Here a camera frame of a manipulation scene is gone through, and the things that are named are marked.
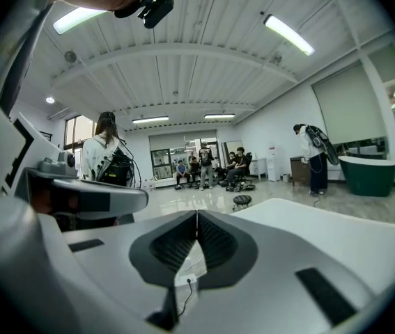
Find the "wide grey roller blind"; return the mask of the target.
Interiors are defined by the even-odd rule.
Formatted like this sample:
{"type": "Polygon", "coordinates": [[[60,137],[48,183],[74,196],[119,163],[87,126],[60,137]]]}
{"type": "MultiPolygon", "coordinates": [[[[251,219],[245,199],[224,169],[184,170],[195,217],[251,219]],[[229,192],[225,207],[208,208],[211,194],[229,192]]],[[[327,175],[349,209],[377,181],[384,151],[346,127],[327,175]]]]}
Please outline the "wide grey roller blind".
{"type": "Polygon", "coordinates": [[[151,151],[185,148],[189,143],[194,146],[195,140],[216,137],[217,132],[215,130],[154,135],[149,136],[149,145],[151,151]]]}

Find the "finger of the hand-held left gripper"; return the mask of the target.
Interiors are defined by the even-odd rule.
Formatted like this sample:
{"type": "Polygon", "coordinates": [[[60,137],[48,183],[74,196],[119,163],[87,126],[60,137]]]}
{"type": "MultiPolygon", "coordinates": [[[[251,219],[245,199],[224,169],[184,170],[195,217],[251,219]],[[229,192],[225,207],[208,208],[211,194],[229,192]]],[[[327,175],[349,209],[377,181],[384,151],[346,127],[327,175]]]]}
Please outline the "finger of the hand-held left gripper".
{"type": "Polygon", "coordinates": [[[142,189],[79,179],[55,179],[52,185],[77,199],[73,214],[79,218],[113,218],[141,211],[148,204],[148,193],[142,189]]]}

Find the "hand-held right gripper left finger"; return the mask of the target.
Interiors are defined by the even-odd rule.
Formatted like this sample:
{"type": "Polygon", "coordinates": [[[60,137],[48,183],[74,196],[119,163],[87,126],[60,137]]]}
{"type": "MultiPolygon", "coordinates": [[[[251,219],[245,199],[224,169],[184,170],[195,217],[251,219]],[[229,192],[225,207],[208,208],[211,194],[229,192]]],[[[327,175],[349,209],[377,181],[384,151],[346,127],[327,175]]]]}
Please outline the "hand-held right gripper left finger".
{"type": "Polygon", "coordinates": [[[64,232],[64,273],[81,334],[197,334],[190,310],[178,311],[175,277],[196,241],[197,214],[115,228],[64,232]]]}

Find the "leaning wall mirror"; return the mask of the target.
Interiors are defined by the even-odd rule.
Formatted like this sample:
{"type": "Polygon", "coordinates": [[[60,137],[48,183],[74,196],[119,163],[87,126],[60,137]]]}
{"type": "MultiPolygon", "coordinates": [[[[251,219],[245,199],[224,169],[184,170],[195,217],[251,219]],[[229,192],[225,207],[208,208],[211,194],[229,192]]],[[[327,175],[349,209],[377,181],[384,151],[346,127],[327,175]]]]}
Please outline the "leaning wall mirror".
{"type": "Polygon", "coordinates": [[[237,157],[237,149],[242,146],[242,141],[226,141],[222,143],[225,166],[231,164],[231,160],[237,157]]]}

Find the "pile of black rigs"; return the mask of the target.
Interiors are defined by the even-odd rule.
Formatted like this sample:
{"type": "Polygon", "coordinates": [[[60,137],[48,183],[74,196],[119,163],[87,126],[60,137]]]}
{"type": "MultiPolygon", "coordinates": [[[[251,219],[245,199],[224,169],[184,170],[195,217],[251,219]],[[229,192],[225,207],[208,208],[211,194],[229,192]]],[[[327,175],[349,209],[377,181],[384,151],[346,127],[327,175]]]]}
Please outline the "pile of black rigs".
{"type": "MultiPolygon", "coordinates": [[[[199,188],[199,184],[197,184],[197,183],[189,183],[189,184],[184,184],[184,185],[179,184],[179,185],[174,186],[175,190],[198,189],[198,188],[199,188]]],[[[254,184],[248,184],[245,181],[241,181],[236,184],[225,186],[225,190],[229,191],[229,192],[253,191],[255,189],[256,189],[256,186],[254,184]]]]}

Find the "white power strip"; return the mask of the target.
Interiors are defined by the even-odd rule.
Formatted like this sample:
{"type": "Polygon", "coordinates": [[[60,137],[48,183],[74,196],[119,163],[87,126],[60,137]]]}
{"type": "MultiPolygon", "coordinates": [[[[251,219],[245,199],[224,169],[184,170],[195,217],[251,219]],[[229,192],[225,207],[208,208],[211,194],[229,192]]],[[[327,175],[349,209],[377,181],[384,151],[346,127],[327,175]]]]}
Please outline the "white power strip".
{"type": "Polygon", "coordinates": [[[191,273],[177,277],[175,279],[175,286],[176,287],[188,286],[188,285],[193,285],[196,282],[197,282],[197,277],[193,273],[191,273]]]}

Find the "green bathtub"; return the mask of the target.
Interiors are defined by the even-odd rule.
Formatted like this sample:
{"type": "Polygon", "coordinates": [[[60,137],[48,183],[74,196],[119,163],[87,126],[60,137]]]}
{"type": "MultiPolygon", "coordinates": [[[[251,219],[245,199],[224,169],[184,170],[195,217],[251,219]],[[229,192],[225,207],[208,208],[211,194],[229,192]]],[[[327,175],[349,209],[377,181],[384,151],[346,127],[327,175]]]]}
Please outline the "green bathtub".
{"type": "Polygon", "coordinates": [[[350,192],[356,196],[387,197],[395,182],[395,161],[340,156],[350,192]]]}

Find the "black shell backpack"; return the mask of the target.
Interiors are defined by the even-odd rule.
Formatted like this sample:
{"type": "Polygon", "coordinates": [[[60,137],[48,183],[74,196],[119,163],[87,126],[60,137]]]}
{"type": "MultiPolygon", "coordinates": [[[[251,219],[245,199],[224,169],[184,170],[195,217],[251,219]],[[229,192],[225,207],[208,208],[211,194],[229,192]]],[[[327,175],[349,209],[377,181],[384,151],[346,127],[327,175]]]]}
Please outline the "black shell backpack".
{"type": "Polygon", "coordinates": [[[313,125],[306,126],[306,133],[308,134],[313,146],[322,150],[327,157],[327,160],[333,165],[339,165],[339,158],[337,156],[336,150],[331,144],[327,135],[318,127],[313,125]]]}
{"type": "Polygon", "coordinates": [[[97,181],[136,188],[137,170],[138,167],[134,159],[129,158],[120,148],[116,148],[110,156],[104,156],[99,164],[97,181]]]}

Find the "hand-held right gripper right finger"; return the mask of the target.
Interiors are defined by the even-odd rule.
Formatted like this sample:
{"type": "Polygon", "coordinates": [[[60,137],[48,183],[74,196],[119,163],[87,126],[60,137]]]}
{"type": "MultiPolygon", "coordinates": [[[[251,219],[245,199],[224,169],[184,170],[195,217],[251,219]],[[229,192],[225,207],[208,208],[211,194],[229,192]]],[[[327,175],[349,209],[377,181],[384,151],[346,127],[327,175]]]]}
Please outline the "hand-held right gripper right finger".
{"type": "Polygon", "coordinates": [[[235,216],[190,211],[230,232],[233,257],[199,280],[184,334],[321,334],[353,330],[374,300],[369,286],[317,243],[316,209],[247,209],[235,216]]]}

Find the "black round rolling stool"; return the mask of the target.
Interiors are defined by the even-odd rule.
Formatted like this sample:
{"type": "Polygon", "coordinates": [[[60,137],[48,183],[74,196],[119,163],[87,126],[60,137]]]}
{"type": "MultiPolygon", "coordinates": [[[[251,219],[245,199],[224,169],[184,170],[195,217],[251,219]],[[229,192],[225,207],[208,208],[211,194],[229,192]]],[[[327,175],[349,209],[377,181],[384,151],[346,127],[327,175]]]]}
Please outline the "black round rolling stool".
{"type": "Polygon", "coordinates": [[[244,209],[245,207],[249,207],[252,202],[252,197],[248,195],[238,195],[233,198],[233,206],[232,210],[236,211],[237,209],[244,209]]]}

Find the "narrow grey roller blind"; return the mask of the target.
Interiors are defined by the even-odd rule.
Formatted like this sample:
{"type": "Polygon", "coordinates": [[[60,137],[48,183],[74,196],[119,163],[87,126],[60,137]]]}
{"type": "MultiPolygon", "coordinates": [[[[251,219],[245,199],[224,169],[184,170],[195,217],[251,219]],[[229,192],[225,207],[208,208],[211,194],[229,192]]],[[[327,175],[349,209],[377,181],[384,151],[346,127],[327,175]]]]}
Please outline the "narrow grey roller blind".
{"type": "Polygon", "coordinates": [[[389,44],[369,54],[383,83],[395,80],[395,46],[389,44]]]}

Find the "white water dispenser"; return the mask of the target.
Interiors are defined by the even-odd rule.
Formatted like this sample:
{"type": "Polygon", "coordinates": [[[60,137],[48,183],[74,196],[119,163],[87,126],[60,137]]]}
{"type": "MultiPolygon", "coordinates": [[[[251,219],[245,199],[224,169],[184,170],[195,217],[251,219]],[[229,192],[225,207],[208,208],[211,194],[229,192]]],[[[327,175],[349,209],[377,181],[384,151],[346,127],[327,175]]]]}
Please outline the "white water dispenser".
{"type": "Polygon", "coordinates": [[[281,179],[280,154],[277,148],[273,145],[268,148],[266,163],[268,179],[271,182],[278,182],[281,179]]]}

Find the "person's grey clothed body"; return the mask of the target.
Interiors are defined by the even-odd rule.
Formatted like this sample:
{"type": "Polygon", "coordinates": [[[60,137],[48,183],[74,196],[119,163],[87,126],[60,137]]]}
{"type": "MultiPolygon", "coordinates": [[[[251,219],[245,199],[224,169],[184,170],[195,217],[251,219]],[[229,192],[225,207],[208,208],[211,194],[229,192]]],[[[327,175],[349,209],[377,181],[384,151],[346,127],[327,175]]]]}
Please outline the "person's grey clothed body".
{"type": "Polygon", "coordinates": [[[16,3],[0,24],[0,109],[8,116],[28,72],[49,0],[16,3]]]}

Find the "black framed glass door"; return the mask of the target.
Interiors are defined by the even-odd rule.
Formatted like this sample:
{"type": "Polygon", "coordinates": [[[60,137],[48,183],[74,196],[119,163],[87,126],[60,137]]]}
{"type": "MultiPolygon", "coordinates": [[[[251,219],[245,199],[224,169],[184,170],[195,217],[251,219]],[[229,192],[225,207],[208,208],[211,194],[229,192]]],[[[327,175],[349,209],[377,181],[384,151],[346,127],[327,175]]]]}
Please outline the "black framed glass door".
{"type": "Polygon", "coordinates": [[[219,151],[217,138],[195,140],[194,146],[189,143],[185,148],[165,149],[165,150],[150,150],[151,163],[153,167],[154,178],[166,179],[176,177],[176,168],[178,161],[182,160],[190,173],[189,161],[191,157],[196,157],[199,161],[199,150],[201,143],[206,142],[208,147],[212,150],[212,167],[216,169],[219,165],[219,151]]]}

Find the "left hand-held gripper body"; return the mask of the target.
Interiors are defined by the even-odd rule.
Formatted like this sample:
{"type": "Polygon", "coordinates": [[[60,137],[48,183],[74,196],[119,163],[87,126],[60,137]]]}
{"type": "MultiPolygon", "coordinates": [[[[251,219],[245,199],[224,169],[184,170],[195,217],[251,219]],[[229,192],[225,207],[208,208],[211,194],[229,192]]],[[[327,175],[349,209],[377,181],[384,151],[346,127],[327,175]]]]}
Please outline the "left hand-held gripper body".
{"type": "Polygon", "coordinates": [[[78,214],[78,192],[56,183],[78,184],[74,155],[50,143],[22,114],[6,118],[5,126],[0,212],[11,215],[32,207],[43,214],[78,214]]]}

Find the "white bench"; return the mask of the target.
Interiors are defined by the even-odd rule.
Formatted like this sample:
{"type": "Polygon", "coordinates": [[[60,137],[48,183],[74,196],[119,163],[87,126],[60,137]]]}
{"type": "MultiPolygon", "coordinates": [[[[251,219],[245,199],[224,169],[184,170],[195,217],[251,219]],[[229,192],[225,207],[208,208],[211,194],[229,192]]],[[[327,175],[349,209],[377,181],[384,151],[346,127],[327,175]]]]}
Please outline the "white bench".
{"type": "MultiPolygon", "coordinates": [[[[186,177],[182,177],[180,179],[180,185],[182,184],[186,184],[187,183],[187,179],[186,177]]],[[[169,187],[169,186],[176,186],[176,177],[172,177],[172,178],[166,178],[166,179],[159,179],[159,180],[152,180],[152,186],[153,188],[159,189],[159,188],[163,188],[163,187],[169,187]]]]}

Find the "brown wooden cabinet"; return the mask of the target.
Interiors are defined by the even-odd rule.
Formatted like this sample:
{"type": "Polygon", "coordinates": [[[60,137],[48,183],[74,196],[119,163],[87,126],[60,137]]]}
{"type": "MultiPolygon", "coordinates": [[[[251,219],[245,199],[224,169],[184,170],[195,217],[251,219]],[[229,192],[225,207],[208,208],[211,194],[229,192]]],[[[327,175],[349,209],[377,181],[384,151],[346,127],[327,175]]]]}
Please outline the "brown wooden cabinet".
{"type": "Polygon", "coordinates": [[[302,157],[290,158],[291,163],[291,180],[293,186],[297,185],[310,185],[311,171],[309,164],[302,162],[302,157]]]}

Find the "white drawer cabinet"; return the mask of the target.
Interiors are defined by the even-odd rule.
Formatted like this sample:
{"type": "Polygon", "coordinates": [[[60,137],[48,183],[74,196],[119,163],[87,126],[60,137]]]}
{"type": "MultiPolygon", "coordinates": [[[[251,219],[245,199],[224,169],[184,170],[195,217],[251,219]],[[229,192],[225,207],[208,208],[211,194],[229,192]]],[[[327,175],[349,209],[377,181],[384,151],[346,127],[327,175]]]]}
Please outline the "white drawer cabinet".
{"type": "Polygon", "coordinates": [[[258,180],[268,178],[268,164],[266,158],[252,159],[250,164],[250,174],[258,180]]]}

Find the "black office chair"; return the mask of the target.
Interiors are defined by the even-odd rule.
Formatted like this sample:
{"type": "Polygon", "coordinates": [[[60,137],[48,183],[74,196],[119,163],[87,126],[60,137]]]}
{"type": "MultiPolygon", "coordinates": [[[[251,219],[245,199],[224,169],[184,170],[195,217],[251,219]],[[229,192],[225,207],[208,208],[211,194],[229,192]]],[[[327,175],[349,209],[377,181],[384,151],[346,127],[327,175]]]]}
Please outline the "black office chair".
{"type": "Polygon", "coordinates": [[[242,175],[236,175],[234,178],[234,184],[240,184],[241,182],[246,182],[247,184],[252,183],[252,179],[249,178],[250,176],[250,164],[252,161],[252,154],[248,152],[245,154],[245,159],[246,159],[246,167],[242,175]]]}

